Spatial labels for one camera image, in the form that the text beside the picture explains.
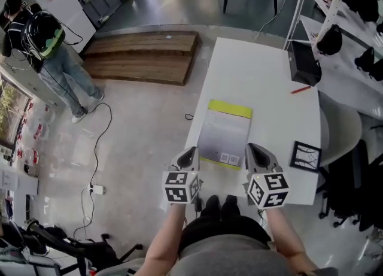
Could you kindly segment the person's grey shirt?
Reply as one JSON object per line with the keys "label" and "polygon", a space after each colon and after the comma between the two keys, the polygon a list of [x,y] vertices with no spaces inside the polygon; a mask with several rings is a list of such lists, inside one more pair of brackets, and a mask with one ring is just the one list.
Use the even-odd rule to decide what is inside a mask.
{"label": "person's grey shirt", "polygon": [[296,276],[288,260],[243,235],[217,235],[187,246],[168,276]]}

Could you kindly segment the person's right forearm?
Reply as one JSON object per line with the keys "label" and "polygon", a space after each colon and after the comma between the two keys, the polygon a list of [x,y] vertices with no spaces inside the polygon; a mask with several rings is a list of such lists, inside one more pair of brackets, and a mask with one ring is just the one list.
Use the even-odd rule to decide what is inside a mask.
{"label": "person's right forearm", "polygon": [[266,210],[267,222],[275,248],[299,275],[317,276],[318,266],[308,257],[302,240],[279,208]]}

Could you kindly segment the wooden step platform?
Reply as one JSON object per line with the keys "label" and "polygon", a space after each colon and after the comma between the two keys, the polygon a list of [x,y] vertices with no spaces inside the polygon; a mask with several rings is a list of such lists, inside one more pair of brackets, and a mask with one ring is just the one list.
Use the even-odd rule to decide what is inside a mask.
{"label": "wooden step platform", "polygon": [[193,67],[199,35],[157,31],[111,35],[92,41],[83,67],[94,79],[184,86]]}

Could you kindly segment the group of black bags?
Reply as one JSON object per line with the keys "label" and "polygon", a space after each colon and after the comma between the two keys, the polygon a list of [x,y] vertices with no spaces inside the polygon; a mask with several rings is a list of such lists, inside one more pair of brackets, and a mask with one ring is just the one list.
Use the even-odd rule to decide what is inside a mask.
{"label": "group of black bags", "polygon": [[315,47],[347,73],[383,83],[383,0],[330,0]]}

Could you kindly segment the black high-back office chair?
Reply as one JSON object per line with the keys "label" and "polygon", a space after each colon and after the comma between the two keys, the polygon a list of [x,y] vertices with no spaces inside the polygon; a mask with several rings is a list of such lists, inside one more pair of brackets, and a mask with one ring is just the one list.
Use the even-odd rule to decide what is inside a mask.
{"label": "black high-back office chair", "polygon": [[[0,262],[31,265],[36,276],[39,276],[38,268],[52,268],[55,276],[65,276],[77,269],[80,276],[87,276],[91,269],[99,272],[120,265],[134,251],[143,249],[143,245],[135,244],[118,258],[108,243],[109,238],[107,233],[103,233],[99,242],[92,239],[79,241],[67,236],[60,227],[45,228],[35,219],[29,220],[25,228],[12,220],[0,221]],[[49,249],[65,253],[76,262],[61,268],[54,259],[45,256]]]}

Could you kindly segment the white paperback book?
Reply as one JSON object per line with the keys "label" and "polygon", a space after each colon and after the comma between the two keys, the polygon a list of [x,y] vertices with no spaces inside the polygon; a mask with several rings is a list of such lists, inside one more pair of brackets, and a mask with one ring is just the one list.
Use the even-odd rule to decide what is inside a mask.
{"label": "white paperback book", "polygon": [[200,159],[240,170],[252,116],[252,108],[210,100],[197,142]]}

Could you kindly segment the person's left forearm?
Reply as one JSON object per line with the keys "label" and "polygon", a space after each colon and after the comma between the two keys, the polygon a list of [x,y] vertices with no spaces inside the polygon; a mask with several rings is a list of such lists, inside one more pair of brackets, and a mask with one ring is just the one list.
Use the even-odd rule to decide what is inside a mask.
{"label": "person's left forearm", "polygon": [[153,239],[137,275],[165,276],[172,269],[178,257],[185,216],[185,204],[170,206],[165,222]]}

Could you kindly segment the person's black trousers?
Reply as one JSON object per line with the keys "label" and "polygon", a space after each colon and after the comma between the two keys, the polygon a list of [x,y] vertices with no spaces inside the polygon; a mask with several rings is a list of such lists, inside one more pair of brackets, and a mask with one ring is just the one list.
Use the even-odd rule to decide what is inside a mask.
{"label": "person's black trousers", "polygon": [[218,235],[243,235],[264,245],[271,241],[267,232],[255,220],[247,216],[233,216],[225,220],[204,216],[193,220],[183,229],[178,252],[203,239]]}

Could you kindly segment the person's black shoe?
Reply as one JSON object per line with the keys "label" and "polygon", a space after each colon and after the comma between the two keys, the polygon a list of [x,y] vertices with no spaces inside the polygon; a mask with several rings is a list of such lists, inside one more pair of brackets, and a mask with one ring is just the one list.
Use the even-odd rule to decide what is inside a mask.
{"label": "person's black shoe", "polygon": [[240,210],[238,207],[238,200],[236,196],[228,195],[226,197],[225,203],[221,208],[221,218],[223,220],[240,216]]}
{"label": "person's black shoe", "polygon": [[200,217],[210,217],[220,220],[220,201],[217,195],[212,195],[206,202],[205,208],[201,211]]}

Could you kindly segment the white shelf rack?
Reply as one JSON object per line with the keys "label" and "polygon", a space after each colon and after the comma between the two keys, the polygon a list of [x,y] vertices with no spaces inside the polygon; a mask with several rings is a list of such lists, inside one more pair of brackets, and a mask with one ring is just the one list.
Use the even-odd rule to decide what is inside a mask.
{"label": "white shelf rack", "polygon": [[[374,24],[369,25],[363,22],[355,12],[352,12],[346,7],[342,0],[332,0],[330,6],[327,6],[322,0],[314,1],[326,16],[320,33],[318,34],[319,37],[324,34],[331,24],[335,23],[342,30],[354,37],[356,42],[372,46],[375,49],[375,52],[383,57],[383,35],[377,33]],[[285,47],[288,46],[288,42],[292,39],[297,22],[300,20],[303,3],[304,0],[297,0],[293,20],[284,44]]]}

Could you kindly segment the black box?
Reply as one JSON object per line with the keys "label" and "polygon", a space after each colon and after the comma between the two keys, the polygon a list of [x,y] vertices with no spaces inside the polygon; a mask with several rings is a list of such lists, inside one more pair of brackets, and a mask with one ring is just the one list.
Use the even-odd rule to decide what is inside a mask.
{"label": "black box", "polygon": [[311,46],[292,41],[288,47],[291,80],[314,87],[321,81],[322,70]]}

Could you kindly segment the window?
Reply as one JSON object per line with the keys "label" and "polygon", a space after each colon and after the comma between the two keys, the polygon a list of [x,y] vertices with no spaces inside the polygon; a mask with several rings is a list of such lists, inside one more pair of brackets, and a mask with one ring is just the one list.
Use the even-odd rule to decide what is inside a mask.
{"label": "window", "polygon": [[31,97],[0,74],[0,145],[14,150]]}

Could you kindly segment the person's right black shoe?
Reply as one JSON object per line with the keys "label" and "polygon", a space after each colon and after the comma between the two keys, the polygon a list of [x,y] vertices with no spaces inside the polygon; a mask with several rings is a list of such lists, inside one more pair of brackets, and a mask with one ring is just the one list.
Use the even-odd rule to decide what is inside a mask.
{"label": "person's right black shoe", "polygon": [[221,218],[223,220],[240,216],[240,210],[238,207],[238,200],[236,196],[228,195],[226,197],[225,203],[221,208]]}

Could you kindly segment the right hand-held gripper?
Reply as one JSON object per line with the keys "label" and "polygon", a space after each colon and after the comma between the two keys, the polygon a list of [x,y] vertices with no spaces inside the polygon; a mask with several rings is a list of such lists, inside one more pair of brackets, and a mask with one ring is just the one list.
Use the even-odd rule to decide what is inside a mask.
{"label": "right hand-held gripper", "polygon": [[246,193],[251,202],[259,209],[284,206],[290,183],[276,157],[266,148],[248,143],[245,166],[248,170]]}

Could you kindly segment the beige shell chair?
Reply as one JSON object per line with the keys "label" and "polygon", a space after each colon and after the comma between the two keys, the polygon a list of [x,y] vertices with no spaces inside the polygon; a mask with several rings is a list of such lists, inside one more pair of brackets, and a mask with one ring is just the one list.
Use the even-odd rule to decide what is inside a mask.
{"label": "beige shell chair", "polygon": [[361,139],[359,113],[325,93],[318,94],[321,123],[321,163],[324,167],[349,153]]}

